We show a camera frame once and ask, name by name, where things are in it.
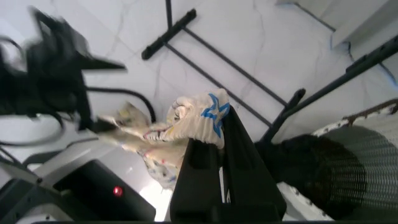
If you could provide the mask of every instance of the blue star print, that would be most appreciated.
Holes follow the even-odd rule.
[[[219,138],[221,138],[221,125],[223,124],[221,120],[228,114],[229,112],[229,103],[224,104],[223,106],[219,106],[218,98],[209,93],[209,96],[213,100],[213,105],[209,108],[206,108],[200,116],[204,116],[205,118],[210,118],[213,120],[213,130],[217,134]],[[220,115],[221,119],[217,121],[217,116]]]

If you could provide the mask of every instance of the crumpled fabric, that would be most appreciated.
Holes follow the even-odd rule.
[[[165,123],[148,125],[147,117],[127,103],[116,114],[99,117],[119,128],[100,136],[140,154],[152,178],[163,188],[174,189],[190,138],[215,144],[222,151],[222,119],[228,112],[228,94],[224,89],[177,98]]]

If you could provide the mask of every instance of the red light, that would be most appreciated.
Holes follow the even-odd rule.
[[[122,189],[121,187],[119,187],[119,186],[116,186],[116,187],[113,189],[113,194],[114,194],[115,196],[117,196],[117,197],[120,197],[120,196],[122,196],[122,194],[123,194],[123,189]]]

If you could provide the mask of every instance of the black metal frame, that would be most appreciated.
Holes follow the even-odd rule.
[[[378,63],[382,62],[383,60],[389,58],[391,55],[394,55],[395,53],[398,52],[398,43],[397,43],[398,36],[397,36],[397,37],[393,38],[392,40],[388,41],[387,43],[385,43],[384,45],[380,46],[378,49],[371,52],[369,55],[365,55],[361,59],[355,61],[350,67],[348,67],[346,69],[346,73],[344,75],[337,78],[335,81],[331,82],[330,84],[328,84],[321,90],[317,91],[316,93],[314,93],[312,96],[308,97],[303,102],[299,103],[300,100],[304,97],[304,94],[305,94],[304,89],[297,90],[295,92],[295,94],[293,95],[293,97],[288,102],[286,102],[281,97],[279,97],[276,93],[274,93],[272,90],[270,90],[268,87],[263,85],[261,82],[259,82],[255,78],[253,78],[250,74],[248,74],[248,72],[244,71],[241,67],[239,67],[234,62],[232,62],[228,57],[226,57],[221,52],[216,50],[208,42],[206,42],[201,37],[199,37],[194,32],[192,32],[190,29],[187,28],[187,25],[197,16],[195,9],[192,9],[191,11],[187,12],[187,14],[184,17],[182,17],[179,21],[177,21],[174,25],[172,25],[172,9],[171,9],[170,0],[166,0],[166,13],[167,13],[167,24],[168,24],[169,29],[162,36],[160,36],[154,43],[149,45],[142,52],[142,54],[141,54],[142,59],[148,60],[160,48],[162,48],[162,46],[167,47],[169,50],[171,50],[173,53],[175,53],[177,56],[179,56],[182,60],[187,62],[189,65],[191,65],[191,67],[194,68],[197,72],[199,72],[201,75],[203,75],[209,81],[211,81],[214,85],[216,85],[219,88],[224,88],[228,92],[228,95],[232,99],[234,99],[236,102],[238,102],[240,105],[242,105],[245,109],[247,109],[250,113],[252,113],[256,118],[261,120],[264,124],[266,124],[269,127],[267,132],[261,138],[261,142],[270,142],[272,140],[272,138],[275,136],[275,134],[278,132],[280,127],[283,125],[285,120],[287,118],[289,118],[290,116],[292,116],[294,113],[300,111],[301,109],[310,105],[314,101],[317,101],[319,98],[325,96],[326,94],[337,89],[341,85],[344,85],[351,79],[362,74],[367,69],[377,65]],[[211,77],[211,75],[209,75],[204,70],[202,70],[197,64],[195,64],[194,62],[192,62],[191,60],[186,58],[186,56],[184,56],[184,54],[180,53],[177,49],[173,48],[170,44],[168,44],[169,40],[172,37],[174,37],[176,34],[178,34],[181,30],[184,30],[187,34],[189,34],[191,37],[193,37],[194,39],[199,41],[199,43],[203,44],[207,49],[209,49],[214,54],[219,56],[226,63],[228,63],[230,66],[232,66],[238,72],[240,72],[242,75],[244,75],[247,79],[249,79],[254,84],[256,84],[260,89],[264,90],[266,93],[268,93],[270,96],[272,96],[276,101],[278,101],[280,104],[282,104],[284,106],[284,109],[280,112],[280,114],[275,119],[275,121],[272,123],[269,120],[265,119],[262,115],[260,115],[254,109],[252,109],[248,104],[246,104],[238,96],[233,94],[232,91],[229,91],[224,85],[222,85],[220,82],[218,82],[213,77]]]

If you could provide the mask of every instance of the white tile floor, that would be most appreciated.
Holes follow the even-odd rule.
[[[195,8],[198,16],[188,27],[284,100],[289,100],[299,88],[306,88],[308,97],[342,75],[351,60],[344,47],[330,49],[329,29],[294,5],[275,6],[274,2],[173,0],[172,9],[176,21]],[[164,119],[176,97],[215,88],[167,49],[142,61],[142,50],[167,28],[164,1],[3,0],[0,1],[0,34],[9,35],[20,44],[37,36],[28,5],[62,16],[87,38],[93,54],[123,61],[127,73],[109,73],[109,76],[91,73],[86,76],[87,83],[141,92],[151,100],[159,120]],[[187,34],[181,32],[170,43],[265,118],[272,121],[282,109],[278,102]],[[313,131],[397,96],[396,87],[379,67],[374,67],[290,118],[274,140]],[[124,100],[147,111],[142,102],[127,96],[91,95],[95,114],[112,112]],[[267,130],[266,125],[231,102],[252,139],[258,140]],[[6,122],[9,121],[3,119],[0,125],[6,126]],[[28,140],[45,136],[55,128],[55,123],[50,121],[40,124],[40,132],[37,123],[14,121],[13,124],[16,124],[13,130],[0,132],[1,139]],[[23,151],[9,150],[23,160],[35,151],[62,148],[78,137],[73,127],[68,127],[67,135],[59,142]]]

